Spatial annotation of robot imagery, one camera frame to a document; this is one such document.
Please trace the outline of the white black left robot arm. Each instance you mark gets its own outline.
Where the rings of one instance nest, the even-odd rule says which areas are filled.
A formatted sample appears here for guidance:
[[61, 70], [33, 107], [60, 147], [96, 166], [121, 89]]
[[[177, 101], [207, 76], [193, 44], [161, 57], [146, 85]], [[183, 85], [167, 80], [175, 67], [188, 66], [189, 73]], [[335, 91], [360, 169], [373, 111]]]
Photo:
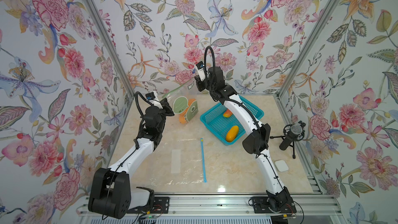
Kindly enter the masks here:
[[88, 202], [90, 212], [103, 218], [122, 219], [126, 214], [146, 214], [155, 205], [152, 189], [131, 189], [131, 178], [144, 160], [160, 144], [167, 117], [174, 116], [167, 99], [158, 100], [153, 93], [145, 96], [149, 107], [139, 111], [141, 122], [132, 148], [109, 168], [98, 169], [93, 177]]

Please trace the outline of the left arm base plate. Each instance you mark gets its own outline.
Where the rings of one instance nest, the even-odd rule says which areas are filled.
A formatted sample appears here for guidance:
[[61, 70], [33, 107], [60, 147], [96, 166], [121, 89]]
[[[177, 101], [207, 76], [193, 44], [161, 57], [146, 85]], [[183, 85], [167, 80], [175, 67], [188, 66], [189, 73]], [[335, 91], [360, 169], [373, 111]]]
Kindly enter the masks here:
[[154, 197], [145, 206], [130, 208], [128, 214], [167, 214], [170, 207], [170, 197]]

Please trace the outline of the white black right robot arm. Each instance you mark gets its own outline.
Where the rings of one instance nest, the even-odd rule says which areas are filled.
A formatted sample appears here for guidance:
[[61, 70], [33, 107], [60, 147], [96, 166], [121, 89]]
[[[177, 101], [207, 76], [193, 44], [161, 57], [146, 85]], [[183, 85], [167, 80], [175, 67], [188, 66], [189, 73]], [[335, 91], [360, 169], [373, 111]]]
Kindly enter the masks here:
[[207, 69], [203, 62], [197, 63], [196, 67], [198, 74], [195, 80], [198, 90], [200, 92], [208, 90], [212, 99], [231, 111], [246, 132], [247, 137], [243, 140], [243, 148], [247, 153], [254, 155], [262, 172], [266, 185], [266, 206], [273, 213], [281, 213], [284, 210], [294, 213], [294, 201], [271, 160], [268, 149], [271, 132], [269, 124], [263, 124], [243, 104], [235, 89], [225, 82], [220, 67], [213, 66]]

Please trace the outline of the clear green-print zip bag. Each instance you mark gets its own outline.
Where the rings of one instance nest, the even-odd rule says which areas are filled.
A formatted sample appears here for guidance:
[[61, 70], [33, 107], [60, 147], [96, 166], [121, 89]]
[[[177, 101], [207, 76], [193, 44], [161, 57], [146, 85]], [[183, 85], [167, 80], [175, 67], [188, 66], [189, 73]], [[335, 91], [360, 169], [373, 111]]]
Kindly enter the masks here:
[[179, 115], [188, 108], [188, 101], [190, 99], [197, 100], [197, 87], [195, 80], [189, 80], [182, 86], [164, 95], [162, 99], [167, 99], [175, 116], [177, 116], [179, 120]]

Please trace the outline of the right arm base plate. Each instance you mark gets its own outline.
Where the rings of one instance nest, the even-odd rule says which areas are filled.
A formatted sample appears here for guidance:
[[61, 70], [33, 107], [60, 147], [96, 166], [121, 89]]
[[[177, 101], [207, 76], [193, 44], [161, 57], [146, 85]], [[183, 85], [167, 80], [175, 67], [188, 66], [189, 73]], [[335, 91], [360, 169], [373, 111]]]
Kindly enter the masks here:
[[297, 213], [292, 201], [278, 207], [277, 202], [269, 200], [268, 197], [252, 197], [248, 200], [248, 204], [253, 208], [255, 214], [292, 215]]

